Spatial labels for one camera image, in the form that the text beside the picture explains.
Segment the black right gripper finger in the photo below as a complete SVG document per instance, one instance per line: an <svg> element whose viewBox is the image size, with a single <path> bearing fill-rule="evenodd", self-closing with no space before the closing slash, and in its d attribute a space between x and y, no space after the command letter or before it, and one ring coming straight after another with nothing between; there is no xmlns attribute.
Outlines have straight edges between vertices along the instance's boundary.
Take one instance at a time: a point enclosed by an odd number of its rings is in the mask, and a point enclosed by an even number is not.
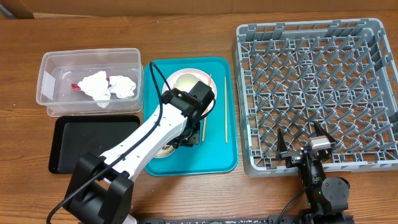
<svg viewBox="0 0 398 224"><path fill-rule="evenodd" d="M278 129L277 132L277 152L287 152L287 146L284 141L282 131Z"/></svg>
<svg viewBox="0 0 398 224"><path fill-rule="evenodd" d="M317 136L326 136L331 144L336 143L335 138L333 138L328 132L326 132L317 121L314 121L313 125Z"/></svg>

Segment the grey bowl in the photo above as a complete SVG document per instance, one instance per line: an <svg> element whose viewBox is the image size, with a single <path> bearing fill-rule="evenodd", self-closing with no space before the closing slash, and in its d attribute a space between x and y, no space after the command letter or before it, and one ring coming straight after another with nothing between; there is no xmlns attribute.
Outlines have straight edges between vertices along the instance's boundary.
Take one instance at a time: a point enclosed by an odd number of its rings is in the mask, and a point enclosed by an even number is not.
<svg viewBox="0 0 398 224"><path fill-rule="evenodd" d="M175 151L173 145L165 145L159 152L154 156L155 158L165 158L171 155Z"/></svg>

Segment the white tissue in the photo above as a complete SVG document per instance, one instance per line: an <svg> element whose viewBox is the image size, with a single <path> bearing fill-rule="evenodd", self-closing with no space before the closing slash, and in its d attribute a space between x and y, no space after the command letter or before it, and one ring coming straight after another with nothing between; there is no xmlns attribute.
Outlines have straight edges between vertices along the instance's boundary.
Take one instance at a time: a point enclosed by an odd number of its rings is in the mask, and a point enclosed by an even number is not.
<svg viewBox="0 0 398 224"><path fill-rule="evenodd" d="M137 88L136 82L130 78L122 75L114 75L109 77L107 82L107 74L105 71L99 71L93 75L85 77L82 81L78 82L84 94L92 97L95 101L106 101L106 103L96 103L100 108L106 108L112 95L117 99L132 98L136 94L134 91Z"/></svg>

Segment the red foil wrapper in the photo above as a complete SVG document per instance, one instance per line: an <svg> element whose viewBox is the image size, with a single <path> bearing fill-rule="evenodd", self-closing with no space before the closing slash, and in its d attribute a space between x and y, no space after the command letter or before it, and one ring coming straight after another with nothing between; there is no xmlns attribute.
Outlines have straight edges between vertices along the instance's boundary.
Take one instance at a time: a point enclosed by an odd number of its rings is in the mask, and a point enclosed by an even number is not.
<svg viewBox="0 0 398 224"><path fill-rule="evenodd" d="M81 88L78 86L77 83L72 83L72 84L71 84L71 88L72 88L73 90L78 90L78 91L81 90Z"/></svg>

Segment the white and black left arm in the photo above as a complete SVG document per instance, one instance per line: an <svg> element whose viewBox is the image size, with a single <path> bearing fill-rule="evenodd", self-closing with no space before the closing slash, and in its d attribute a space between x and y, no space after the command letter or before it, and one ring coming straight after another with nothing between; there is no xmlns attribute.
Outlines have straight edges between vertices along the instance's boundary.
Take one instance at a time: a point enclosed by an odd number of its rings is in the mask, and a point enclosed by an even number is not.
<svg viewBox="0 0 398 224"><path fill-rule="evenodd" d="M134 181L164 146L190 134L214 99L207 85L166 91L152 116L125 140L102 156L80 157L61 207L82 223L137 223L130 214Z"/></svg>

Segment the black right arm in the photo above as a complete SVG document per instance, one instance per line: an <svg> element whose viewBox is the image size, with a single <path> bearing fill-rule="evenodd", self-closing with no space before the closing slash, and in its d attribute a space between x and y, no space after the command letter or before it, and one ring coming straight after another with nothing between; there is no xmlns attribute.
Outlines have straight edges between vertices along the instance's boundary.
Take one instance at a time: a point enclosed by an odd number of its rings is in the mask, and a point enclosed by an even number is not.
<svg viewBox="0 0 398 224"><path fill-rule="evenodd" d="M299 211L299 223L352 223L344 215L348 209L349 182L342 177L326 177L322 161L331 157L336 140L318 122L313 123L316 136L299 151L289 152L282 131L277 132L278 160L287 168L296 167L303 183L303 191L291 202L305 194L310 208Z"/></svg>

